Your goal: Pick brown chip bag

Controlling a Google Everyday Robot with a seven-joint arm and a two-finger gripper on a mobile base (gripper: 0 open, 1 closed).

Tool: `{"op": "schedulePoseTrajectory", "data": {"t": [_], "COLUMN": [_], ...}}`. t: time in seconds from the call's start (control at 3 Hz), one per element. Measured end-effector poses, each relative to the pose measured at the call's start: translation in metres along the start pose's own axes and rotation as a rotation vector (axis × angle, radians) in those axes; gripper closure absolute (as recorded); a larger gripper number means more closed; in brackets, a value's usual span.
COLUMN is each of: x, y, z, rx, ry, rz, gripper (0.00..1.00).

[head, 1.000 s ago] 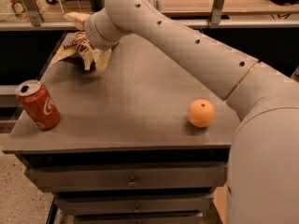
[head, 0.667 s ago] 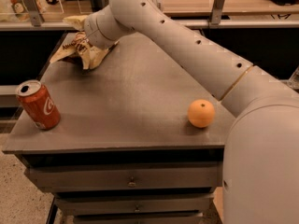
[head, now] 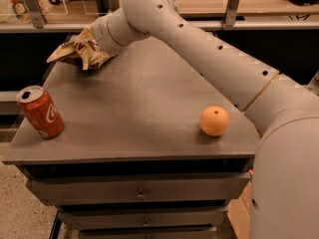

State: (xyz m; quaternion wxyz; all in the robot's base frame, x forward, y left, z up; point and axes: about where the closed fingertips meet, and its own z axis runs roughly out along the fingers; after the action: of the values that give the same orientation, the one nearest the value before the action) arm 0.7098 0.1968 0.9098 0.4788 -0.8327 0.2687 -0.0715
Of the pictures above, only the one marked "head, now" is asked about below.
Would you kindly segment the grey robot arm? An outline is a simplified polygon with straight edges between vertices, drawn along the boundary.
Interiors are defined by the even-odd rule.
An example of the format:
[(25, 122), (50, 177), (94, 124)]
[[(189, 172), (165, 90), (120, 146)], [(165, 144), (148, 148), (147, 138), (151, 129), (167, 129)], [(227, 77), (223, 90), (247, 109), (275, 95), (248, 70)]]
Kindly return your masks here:
[(148, 37), (165, 42), (262, 131), (250, 239), (319, 238), (318, 96), (183, 20), (173, 0), (123, 0), (92, 28), (110, 55)]

